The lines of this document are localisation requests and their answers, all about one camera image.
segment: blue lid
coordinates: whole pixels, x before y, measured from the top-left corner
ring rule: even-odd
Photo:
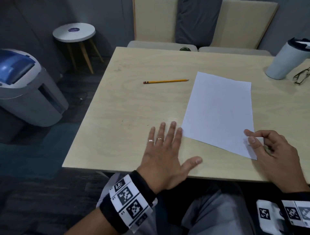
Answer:
[[[26,55],[0,50],[0,82],[11,85],[24,76],[35,64]]]

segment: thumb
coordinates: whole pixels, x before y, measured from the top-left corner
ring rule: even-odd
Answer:
[[[257,159],[269,156],[266,153],[264,146],[261,144],[261,142],[257,138],[250,136],[248,138],[248,141],[249,141],[252,149],[254,150],[255,155],[257,156]]]
[[[186,175],[190,172],[190,170],[194,169],[196,166],[198,166],[200,163],[202,163],[201,157],[191,157],[187,159],[181,166],[182,172],[184,172]]]

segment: fingernail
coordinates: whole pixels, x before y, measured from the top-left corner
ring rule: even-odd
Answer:
[[[255,143],[255,138],[254,137],[252,137],[252,136],[250,136],[249,138],[248,138],[248,141],[249,141],[249,143]]]
[[[200,157],[200,158],[198,158],[198,159],[196,159],[196,164],[200,164],[200,163],[202,163],[202,158]]]

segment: white tabletop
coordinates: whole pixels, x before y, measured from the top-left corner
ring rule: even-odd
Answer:
[[[276,130],[297,148],[310,183],[310,80],[298,86],[295,74],[268,78],[271,56],[169,51],[117,47],[63,163],[64,167],[132,171],[141,163],[152,126],[176,121],[181,126],[198,71],[252,82],[254,129]],[[143,84],[143,81],[189,79]],[[256,160],[183,137],[180,162],[200,156],[190,176],[266,180]]]
[[[86,23],[65,24],[53,31],[53,36],[61,42],[81,42],[96,33],[95,27]]]

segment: hand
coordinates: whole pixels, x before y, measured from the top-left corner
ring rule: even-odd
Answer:
[[[178,128],[175,134],[176,122],[172,122],[165,139],[165,126],[164,122],[160,125],[155,143],[149,141],[154,141],[155,135],[155,127],[151,128],[141,165],[137,169],[156,194],[177,186],[186,179],[191,169],[202,163],[201,157],[192,157],[180,165],[178,156],[182,128]]]
[[[291,146],[284,136],[276,131],[257,131],[255,133],[245,130],[244,133],[253,148],[261,169],[267,178],[272,181],[282,192],[310,191],[303,176],[297,149]],[[263,145],[255,137],[264,137],[264,144],[273,153],[266,153]]]

